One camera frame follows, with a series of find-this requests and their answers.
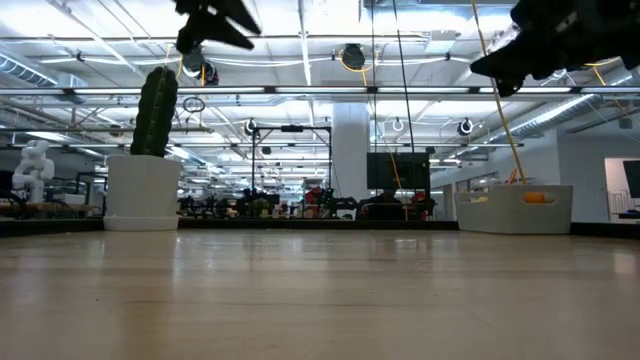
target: ceiling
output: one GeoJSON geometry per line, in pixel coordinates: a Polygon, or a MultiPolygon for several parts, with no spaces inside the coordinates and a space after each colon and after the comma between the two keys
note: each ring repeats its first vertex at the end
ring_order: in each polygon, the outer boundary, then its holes
{"type": "MultiPolygon", "coordinates": [[[[52,76],[61,73],[75,75],[91,88],[139,88],[144,82],[145,74],[163,63],[167,63],[176,72],[180,71],[180,55],[172,45],[178,30],[186,22],[186,17],[174,12],[171,1],[66,1],[72,16],[79,23],[54,7],[52,1],[54,0],[3,0],[0,12],[0,53],[7,51],[21,56],[30,66],[42,69],[52,76]],[[96,41],[96,37],[104,40],[104,43],[96,41]],[[121,56],[120,60],[114,56],[114,52],[121,56]]],[[[263,31],[261,36],[251,38],[255,48],[248,51],[206,42],[203,53],[217,68],[220,86],[363,86],[365,83],[369,86],[402,86],[403,69],[409,86],[490,86],[488,78],[468,71],[469,63],[482,52],[469,2],[439,0],[431,1],[431,5],[422,5],[423,2],[398,0],[399,19],[396,23],[393,8],[390,7],[392,2],[378,0],[373,24],[375,37],[372,41],[370,7],[363,8],[357,0],[245,0],[246,7],[263,31]],[[400,27],[400,43],[396,24],[400,27]],[[306,39],[300,36],[303,26],[306,39]],[[347,71],[339,58],[332,58],[332,55],[339,55],[347,43],[361,44],[370,64],[374,53],[377,54],[376,66],[366,72],[364,77],[362,73],[347,71]],[[305,59],[305,52],[308,52],[308,59],[305,59]],[[308,73],[305,71],[305,63],[310,65],[308,73]]],[[[485,39],[488,39],[487,45],[491,48],[500,42],[505,32],[509,33],[509,10],[515,0],[488,0],[480,3],[480,24],[485,39]]],[[[587,83],[593,78],[590,72],[578,72],[572,76],[579,84],[587,83]]],[[[189,78],[184,72],[181,72],[179,81],[182,86],[200,86],[198,79],[189,78]]],[[[563,81],[536,82],[529,79],[526,85],[564,85],[563,81]]],[[[29,84],[0,74],[0,86],[28,87],[29,84]]],[[[316,126],[331,125],[332,104],[341,101],[331,96],[302,98],[255,95],[237,98],[218,95],[202,98],[207,101],[207,108],[201,114],[190,116],[178,104],[179,116],[174,122],[174,128],[185,126],[186,121],[190,120],[191,126],[205,127],[208,132],[174,132],[171,135],[172,142],[246,142],[248,138],[244,135],[243,127],[248,119],[254,119],[263,126],[312,123],[316,126]]],[[[6,116],[0,117],[0,124],[5,127],[15,125],[15,121],[21,122],[19,127],[60,127],[64,123],[70,126],[74,119],[76,122],[84,119],[82,126],[90,128],[108,128],[114,124],[130,127],[131,119],[137,114],[135,96],[117,97],[105,94],[89,97],[81,105],[61,102],[53,97],[18,96],[11,100],[60,119],[63,123],[37,120],[29,113],[20,112],[13,124],[7,122],[6,116]]],[[[543,100],[553,99],[506,101],[503,103],[505,114],[508,118],[518,116],[539,106],[543,100]]],[[[385,141],[409,141],[407,126],[403,126],[400,131],[394,130],[393,126],[396,121],[406,122],[408,118],[404,100],[380,99],[375,107],[370,97],[362,97],[357,101],[369,104],[370,109],[376,109],[376,119],[383,128],[385,141]]],[[[437,101],[414,98],[409,102],[409,108],[412,122],[416,125],[413,127],[416,142],[465,142],[468,139],[460,139],[456,133],[458,123],[465,118],[484,125],[482,129],[478,127],[477,131],[489,131],[499,126],[496,104],[491,97],[463,100],[443,97],[437,101]]],[[[108,133],[85,133],[69,135],[67,141],[124,144],[131,139],[130,134],[114,137],[108,133]]],[[[295,151],[274,149],[273,154],[264,157],[327,157],[327,150],[321,146],[321,139],[312,133],[274,133],[269,141],[316,142],[318,146],[295,151]]],[[[216,170],[212,176],[224,178],[225,174],[246,171],[245,168],[239,168],[240,165],[247,165],[243,162],[243,157],[247,156],[246,149],[193,147],[186,150],[193,158],[209,164],[228,165],[232,169],[224,170],[223,174],[218,174],[220,171],[216,170]]],[[[96,148],[95,151],[108,155],[120,150],[96,148]]],[[[190,161],[185,163],[187,166],[195,166],[190,161]]],[[[323,176],[322,171],[316,172],[315,165],[305,165],[304,169],[313,176],[323,176]]],[[[291,177],[295,181],[301,178],[302,176],[291,177]]],[[[237,177],[229,176],[229,179],[226,182],[231,183],[237,177]]]]}

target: cactus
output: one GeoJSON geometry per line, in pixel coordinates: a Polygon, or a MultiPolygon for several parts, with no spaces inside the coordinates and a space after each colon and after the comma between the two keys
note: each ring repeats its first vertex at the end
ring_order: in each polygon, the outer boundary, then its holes
{"type": "Polygon", "coordinates": [[[131,155],[164,157],[177,101],[175,72],[166,66],[155,68],[142,87],[131,155]]]}

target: white planter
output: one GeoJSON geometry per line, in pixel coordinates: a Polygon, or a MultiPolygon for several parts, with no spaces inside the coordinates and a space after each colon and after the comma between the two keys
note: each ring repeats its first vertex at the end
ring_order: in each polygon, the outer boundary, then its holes
{"type": "Polygon", "coordinates": [[[182,164],[155,156],[111,156],[104,227],[108,231],[178,228],[178,180],[182,164]]]}

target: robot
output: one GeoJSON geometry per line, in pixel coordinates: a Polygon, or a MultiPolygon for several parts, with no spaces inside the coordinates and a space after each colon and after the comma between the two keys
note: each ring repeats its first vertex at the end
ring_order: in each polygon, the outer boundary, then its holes
{"type": "Polygon", "coordinates": [[[53,179],[55,166],[51,159],[47,159],[46,152],[49,143],[44,140],[31,140],[22,149],[22,160],[13,173],[13,188],[23,189],[28,185],[31,189],[29,202],[41,203],[44,194],[44,182],[53,179]]]}

